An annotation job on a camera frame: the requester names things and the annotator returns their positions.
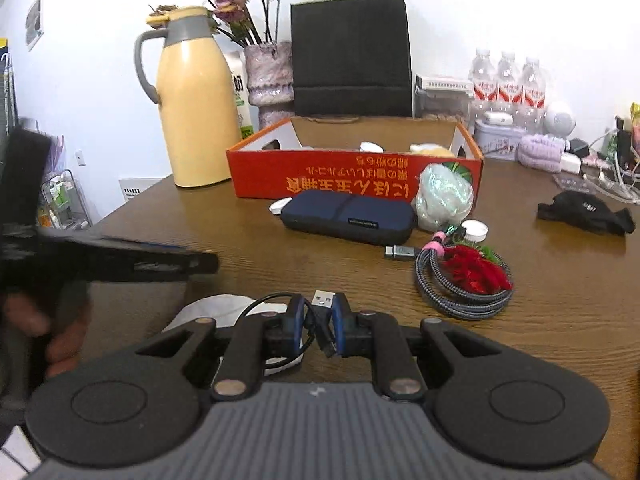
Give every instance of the thermos handle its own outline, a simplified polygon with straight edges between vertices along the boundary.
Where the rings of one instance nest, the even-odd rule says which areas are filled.
[[[160,104],[160,96],[158,95],[156,87],[146,79],[145,69],[142,67],[142,43],[154,38],[166,38],[167,32],[166,28],[158,28],[157,30],[147,30],[143,32],[138,36],[133,50],[133,61],[136,64],[138,80],[140,81],[142,89],[145,91],[146,95],[148,95],[149,99],[151,99],[155,104]]]

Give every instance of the flower vase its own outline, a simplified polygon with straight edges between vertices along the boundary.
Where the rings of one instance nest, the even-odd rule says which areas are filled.
[[[249,45],[244,56],[249,102],[258,107],[259,129],[293,117],[291,42]]]

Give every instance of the white bottle cap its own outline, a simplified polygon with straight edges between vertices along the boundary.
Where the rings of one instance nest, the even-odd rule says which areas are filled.
[[[272,214],[277,216],[280,213],[282,213],[282,209],[284,208],[284,206],[286,206],[292,200],[293,200],[293,197],[290,197],[290,196],[287,196],[286,198],[281,198],[280,200],[276,200],[276,202],[274,202],[269,206],[269,211],[271,211]]]
[[[366,140],[360,143],[360,151],[370,153],[385,153],[385,150],[382,148],[382,146],[379,146],[374,142],[367,142]]]
[[[486,238],[489,228],[478,220],[465,220],[462,227],[466,229],[465,240],[480,243]]]

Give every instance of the electrical outlet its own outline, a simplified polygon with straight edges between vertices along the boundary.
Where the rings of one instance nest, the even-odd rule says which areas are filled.
[[[161,178],[121,178],[118,182],[120,183],[124,200],[128,202],[161,180]]]
[[[78,162],[78,166],[86,166],[84,155],[82,154],[81,150],[76,151],[76,162]]]

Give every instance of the white charger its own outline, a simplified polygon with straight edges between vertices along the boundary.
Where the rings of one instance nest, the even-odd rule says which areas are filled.
[[[567,173],[580,174],[580,168],[582,167],[582,161],[580,157],[573,153],[564,152],[562,159],[560,160],[560,170]]]

